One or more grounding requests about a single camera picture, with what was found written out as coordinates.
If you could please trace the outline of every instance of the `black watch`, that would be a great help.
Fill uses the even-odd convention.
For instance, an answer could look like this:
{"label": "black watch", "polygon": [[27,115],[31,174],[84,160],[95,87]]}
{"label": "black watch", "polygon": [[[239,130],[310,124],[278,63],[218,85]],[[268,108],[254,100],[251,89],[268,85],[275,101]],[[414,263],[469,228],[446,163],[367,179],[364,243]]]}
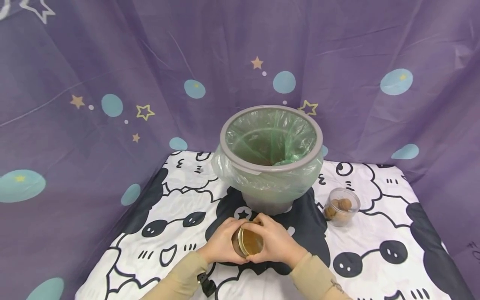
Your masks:
{"label": "black watch", "polygon": [[204,292],[205,296],[210,297],[216,291],[216,284],[213,280],[208,279],[206,273],[201,273],[197,276],[198,283],[202,286],[202,291]]}

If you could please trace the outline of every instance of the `sleeve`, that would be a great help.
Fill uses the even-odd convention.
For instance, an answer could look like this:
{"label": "sleeve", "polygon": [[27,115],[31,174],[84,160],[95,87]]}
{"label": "sleeve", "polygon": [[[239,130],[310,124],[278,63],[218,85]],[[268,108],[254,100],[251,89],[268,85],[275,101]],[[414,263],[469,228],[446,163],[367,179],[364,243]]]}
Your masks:
{"label": "sleeve", "polygon": [[306,254],[290,276],[306,300],[351,300],[318,256]]}
{"label": "sleeve", "polygon": [[141,300],[188,300],[199,287],[197,276],[206,272],[207,267],[203,257],[190,252]]}

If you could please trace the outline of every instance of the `purple backdrop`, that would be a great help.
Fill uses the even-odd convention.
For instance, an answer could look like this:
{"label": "purple backdrop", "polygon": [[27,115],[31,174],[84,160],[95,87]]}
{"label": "purple backdrop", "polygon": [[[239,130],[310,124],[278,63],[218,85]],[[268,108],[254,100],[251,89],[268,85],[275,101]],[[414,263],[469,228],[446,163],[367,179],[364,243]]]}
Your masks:
{"label": "purple backdrop", "polygon": [[480,298],[479,13],[0,0],[0,298],[72,299],[168,153],[214,151],[222,124],[261,104],[312,115],[327,160],[400,167]]}

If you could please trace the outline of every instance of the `gray trash can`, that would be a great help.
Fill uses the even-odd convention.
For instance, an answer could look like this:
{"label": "gray trash can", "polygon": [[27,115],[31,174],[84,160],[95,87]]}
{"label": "gray trash can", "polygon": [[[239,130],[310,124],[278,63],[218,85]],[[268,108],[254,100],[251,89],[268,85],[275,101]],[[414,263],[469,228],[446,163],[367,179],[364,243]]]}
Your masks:
{"label": "gray trash can", "polygon": [[256,106],[225,123],[212,166],[221,180],[242,192],[252,210],[277,215],[317,180],[322,143],[320,127],[305,113]]}

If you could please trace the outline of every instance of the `blue dot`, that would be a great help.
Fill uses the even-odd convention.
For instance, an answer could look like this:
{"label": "blue dot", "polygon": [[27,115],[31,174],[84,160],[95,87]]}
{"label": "blue dot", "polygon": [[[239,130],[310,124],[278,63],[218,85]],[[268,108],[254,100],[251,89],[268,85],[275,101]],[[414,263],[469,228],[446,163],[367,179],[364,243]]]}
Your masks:
{"label": "blue dot", "polygon": [[413,83],[413,74],[407,69],[389,72],[380,81],[380,89],[387,95],[397,96],[408,91]]}
{"label": "blue dot", "polygon": [[323,153],[324,157],[328,154],[328,148],[327,148],[327,146],[322,145],[322,153]]}
{"label": "blue dot", "polygon": [[106,94],[102,98],[103,112],[109,117],[118,117],[123,112],[123,103],[114,94]]}
{"label": "blue dot", "polygon": [[134,183],[131,186],[129,186],[125,191],[125,193],[123,193],[123,196],[120,199],[121,204],[124,206],[128,206],[133,202],[135,202],[138,196],[140,196],[141,190],[142,189],[140,188],[140,185],[137,183]]}
{"label": "blue dot", "polygon": [[45,178],[32,170],[15,170],[0,178],[0,202],[13,203],[31,199],[47,185]]}
{"label": "blue dot", "polygon": [[412,159],[416,158],[420,149],[415,144],[406,144],[401,149],[392,154],[393,159]]}
{"label": "blue dot", "polygon": [[289,71],[282,71],[273,79],[273,88],[281,94],[290,93],[295,89],[295,85],[297,85],[295,76]]}
{"label": "blue dot", "polygon": [[60,300],[63,286],[63,279],[59,277],[49,279],[36,287],[26,300]]}
{"label": "blue dot", "polygon": [[170,140],[170,148],[173,150],[184,151],[187,150],[187,142],[184,141],[182,138],[174,137]]}
{"label": "blue dot", "polygon": [[183,88],[187,95],[193,99],[200,99],[205,96],[205,87],[199,81],[189,79],[183,84]]}

